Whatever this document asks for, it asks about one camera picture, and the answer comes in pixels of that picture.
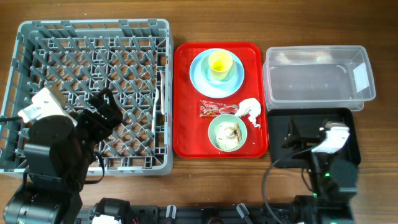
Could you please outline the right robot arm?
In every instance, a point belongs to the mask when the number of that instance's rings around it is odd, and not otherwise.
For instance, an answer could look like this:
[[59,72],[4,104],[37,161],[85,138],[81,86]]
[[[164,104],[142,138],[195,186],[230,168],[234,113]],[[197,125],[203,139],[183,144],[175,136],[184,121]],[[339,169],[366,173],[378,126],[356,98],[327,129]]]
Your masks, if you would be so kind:
[[294,148],[307,164],[312,196],[299,195],[290,206],[292,223],[354,223],[349,201],[357,192],[358,168],[336,153],[345,146],[349,127],[329,121],[319,128],[316,138],[302,137],[292,119],[289,120],[285,148]]

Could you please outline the green bowl with rice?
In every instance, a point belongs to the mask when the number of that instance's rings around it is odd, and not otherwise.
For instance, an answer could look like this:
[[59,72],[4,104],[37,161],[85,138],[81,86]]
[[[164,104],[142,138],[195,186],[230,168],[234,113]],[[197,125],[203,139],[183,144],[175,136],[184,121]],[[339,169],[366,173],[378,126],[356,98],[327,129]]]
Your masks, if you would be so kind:
[[242,148],[248,138],[248,130],[243,121],[232,114],[222,114],[214,118],[208,127],[211,144],[221,152],[234,152]]

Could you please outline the white tissue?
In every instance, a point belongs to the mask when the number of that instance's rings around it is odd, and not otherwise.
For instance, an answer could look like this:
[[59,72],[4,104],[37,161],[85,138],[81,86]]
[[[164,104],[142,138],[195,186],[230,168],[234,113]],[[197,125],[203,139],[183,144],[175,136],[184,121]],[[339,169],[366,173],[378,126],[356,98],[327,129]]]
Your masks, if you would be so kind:
[[249,115],[248,120],[253,124],[255,128],[260,128],[261,125],[257,123],[257,117],[261,114],[261,104],[255,98],[248,98],[243,100],[238,105],[238,110],[235,112],[235,116],[242,117]]

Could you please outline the red snack wrapper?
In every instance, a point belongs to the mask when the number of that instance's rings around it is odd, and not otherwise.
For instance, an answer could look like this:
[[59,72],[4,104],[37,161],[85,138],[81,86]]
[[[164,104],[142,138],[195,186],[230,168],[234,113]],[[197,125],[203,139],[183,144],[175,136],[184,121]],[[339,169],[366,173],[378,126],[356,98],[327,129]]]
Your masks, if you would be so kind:
[[200,101],[200,116],[201,117],[217,117],[221,114],[235,114],[239,107],[238,105],[216,103],[212,101]]

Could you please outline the white spoon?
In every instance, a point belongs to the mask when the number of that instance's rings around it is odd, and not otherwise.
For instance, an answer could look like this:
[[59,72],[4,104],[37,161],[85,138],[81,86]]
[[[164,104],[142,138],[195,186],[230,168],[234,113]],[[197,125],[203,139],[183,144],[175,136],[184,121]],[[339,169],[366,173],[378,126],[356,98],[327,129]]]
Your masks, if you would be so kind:
[[157,102],[159,100],[159,89],[155,89],[155,97],[154,97],[154,102],[153,102],[153,108],[152,108],[152,123],[151,123],[151,131],[152,134],[155,134],[155,124],[156,124],[156,107],[157,107]]

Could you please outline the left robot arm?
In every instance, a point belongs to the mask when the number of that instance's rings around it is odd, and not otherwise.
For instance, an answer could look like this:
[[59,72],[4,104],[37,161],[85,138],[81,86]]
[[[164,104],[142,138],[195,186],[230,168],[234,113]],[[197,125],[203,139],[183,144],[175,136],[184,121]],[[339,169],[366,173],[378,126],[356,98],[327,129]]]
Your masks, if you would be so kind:
[[71,118],[50,115],[29,129],[24,146],[28,164],[22,184],[8,201],[3,219],[6,223],[73,223],[83,203],[80,192],[87,180],[89,166],[98,161],[95,146],[113,133],[123,115],[111,90],[104,88],[89,99],[97,112],[83,110]]

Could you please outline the white fork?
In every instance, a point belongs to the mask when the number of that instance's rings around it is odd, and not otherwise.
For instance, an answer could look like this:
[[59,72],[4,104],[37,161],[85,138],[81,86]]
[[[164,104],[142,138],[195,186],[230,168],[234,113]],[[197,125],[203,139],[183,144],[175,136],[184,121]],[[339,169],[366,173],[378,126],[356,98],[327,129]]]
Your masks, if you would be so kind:
[[160,108],[162,115],[165,115],[165,75],[160,71]]

